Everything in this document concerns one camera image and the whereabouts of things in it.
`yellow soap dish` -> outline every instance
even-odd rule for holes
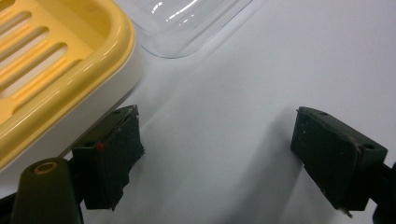
[[[114,97],[78,111],[86,124],[68,125],[82,133],[103,116],[138,80],[121,71],[133,49],[132,23],[110,0],[0,1],[0,169],[122,73]]]

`screw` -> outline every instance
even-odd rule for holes
[[[57,167],[58,163],[55,161],[47,161],[37,165],[34,172],[36,175],[44,175],[55,170]]]

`white table surface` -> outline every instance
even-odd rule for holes
[[[372,223],[332,208],[290,151],[300,105],[326,111],[396,161],[396,2],[253,2],[202,49],[143,52],[146,154],[116,211],[87,223]]]

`transparent plastic lid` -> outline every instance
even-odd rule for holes
[[[252,0],[115,0],[148,52],[179,58],[198,50]]]

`red dot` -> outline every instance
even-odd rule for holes
[[[96,145],[96,150],[102,151],[103,149],[105,149],[105,144],[99,143],[98,145]]]

